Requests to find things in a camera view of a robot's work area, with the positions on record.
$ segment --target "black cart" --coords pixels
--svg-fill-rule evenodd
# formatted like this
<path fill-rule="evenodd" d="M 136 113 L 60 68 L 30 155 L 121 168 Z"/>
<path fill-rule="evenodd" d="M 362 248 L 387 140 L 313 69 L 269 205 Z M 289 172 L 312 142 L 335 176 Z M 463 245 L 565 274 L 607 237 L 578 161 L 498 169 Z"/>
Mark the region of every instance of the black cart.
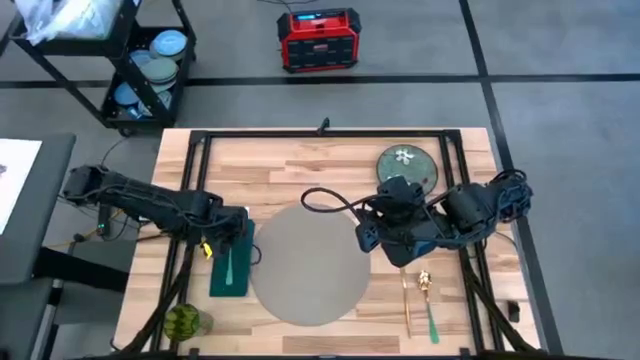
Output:
<path fill-rule="evenodd" d="M 182 7 L 181 0 L 171 0 L 171 2 L 180 17 L 182 27 L 141 27 L 136 21 L 141 1 L 123 0 L 111 32 L 106 39 L 56 38 L 33 46 L 25 38 L 26 27 L 22 20 L 14 22 L 16 25 L 11 29 L 10 38 L 45 69 L 60 86 L 67 89 L 106 128 L 117 129 L 122 136 L 130 136 L 136 130 L 172 127 L 176 122 L 191 61 L 196 59 L 196 35 Z M 149 81 L 129 56 L 132 51 L 137 49 L 147 49 L 153 39 L 166 30 L 178 30 L 187 36 L 185 54 L 182 60 L 178 61 L 180 70 L 172 90 L 172 100 L 168 109 L 165 108 Z M 45 58 L 47 55 L 101 56 L 109 59 L 115 67 L 116 73 L 113 75 L 101 108 L 97 109 L 71 81 L 62 75 Z M 152 118 L 134 119 L 115 102 L 114 91 L 124 81 L 131 85 L 138 98 L 151 111 L 154 115 Z"/>

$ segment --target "yellow tag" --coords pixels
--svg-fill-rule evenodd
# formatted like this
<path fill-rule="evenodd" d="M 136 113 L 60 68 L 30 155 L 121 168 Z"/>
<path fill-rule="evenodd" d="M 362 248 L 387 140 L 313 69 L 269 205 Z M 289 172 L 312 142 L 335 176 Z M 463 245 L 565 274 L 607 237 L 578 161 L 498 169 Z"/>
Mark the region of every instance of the yellow tag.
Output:
<path fill-rule="evenodd" d="M 207 243 L 203 243 L 202 247 L 204 248 L 204 254 L 207 256 L 207 260 L 211 259 L 211 255 L 213 255 L 213 250 L 211 250 L 211 246 Z"/>

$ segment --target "green ceramic plate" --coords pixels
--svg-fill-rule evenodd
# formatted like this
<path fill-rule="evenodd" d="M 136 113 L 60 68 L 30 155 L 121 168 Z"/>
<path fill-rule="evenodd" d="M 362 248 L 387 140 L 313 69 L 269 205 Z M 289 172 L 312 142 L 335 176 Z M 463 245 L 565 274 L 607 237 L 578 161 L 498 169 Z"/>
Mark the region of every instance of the green ceramic plate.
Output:
<path fill-rule="evenodd" d="M 176 76 L 178 65 L 171 59 L 160 58 L 142 66 L 140 71 L 153 83 L 166 83 Z"/>
<path fill-rule="evenodd" d="M 438 167 L 426 151 L 413 145 L 394 145 L 385 150 L 376 166 L 378 181 L 404 176 L 410 183 L 422 184 L 427 195 L 438 183 Z"/>
<path fill-rule="evenodd" d="M 166 84 L 161 84 L 161 85 L 151 84 L 151 87 L 153 88 L 153 91 L 156 92 L 156 94 L 159 94 L 163 91 L 167 91 L 171 89 L 175 84 L 176 84 L 176 80 L 174 79 L 173 81 L 168 82 Z"/>

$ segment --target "gray floor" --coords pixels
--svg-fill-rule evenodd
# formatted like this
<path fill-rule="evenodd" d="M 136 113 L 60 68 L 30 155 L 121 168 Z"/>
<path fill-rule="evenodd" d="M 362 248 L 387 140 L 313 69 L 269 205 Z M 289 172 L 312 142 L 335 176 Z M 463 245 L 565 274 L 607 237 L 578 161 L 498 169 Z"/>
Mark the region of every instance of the gray floor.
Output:
<path fill-rule="evenodd" d="M 199 35 L 192 77 L 283 75 L 274 24 L 281 7 L 254 0 L 184 3 Z M 470 3 L 491 73 L 640 71 L 640 3 L 635 0 Z M 143 4 L 141 23 L 177 23 L 168 1 Z M 360 64 L 337 73 L 475 73 L 457 1 L 320 0 L 300 8 L 332 6 L 355 7 L 365 29 Z M 0 5 L 0 28 L 10 19 L 7 14 L 8 6 Z M 54 63 L 79 80 L 108 79 L 112 71 L 95 59 L 56 58 Z M 0 81 L 48 79 L 14 45 L 0 58 Z M 637 359 L 640 243 L 634 234 L 640 196 L 634 180 L 640 174 L 640 83 L 501 84 L 494 89 L 514 161 L 529 174 L 536 194 L 532 231 L 566 352 Z M 104 94 L 104 89 L 83 91 L 96 103 Z M 0 90 L 0 109 L 2 137 L 76 133 L 72 166 L 99 161 L 118 139 L 63 90 Z M 191 87 L 178 126 L 317 126 L 327 116 L 334 126 L 490 127 L 482 91 L 474 84 Z M 149 180 L 158 146 L 158 138 L 133 138 L 107 164 Z M 59 205 L 46 242 L 68 241 L 93 224 Z M 130 243 L 120 246 L 121 255 L 131 253 Z M 126 256 L 120 263 L 127 265 Z M 73 295 L 68 304 L 77 304 Z M 107 301 L 114 313 L 118 301 Z M 79 315 L 59 316 L 77 322 Z M 63 326 L 54 358 L 107 352 L 115 319 Z"/>

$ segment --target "red radio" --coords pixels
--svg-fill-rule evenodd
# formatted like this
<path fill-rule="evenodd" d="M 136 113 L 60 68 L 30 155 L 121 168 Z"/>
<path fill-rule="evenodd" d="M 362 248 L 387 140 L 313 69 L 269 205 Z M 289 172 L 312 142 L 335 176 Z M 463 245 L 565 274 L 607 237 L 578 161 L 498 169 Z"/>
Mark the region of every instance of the red radio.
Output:
<path fill-rule="evenodd" d="M 290 73 L 344 69 L 358 62 L 360 15 L 349 9 L 301 11 L 278 19 L 283 68 Z"/>

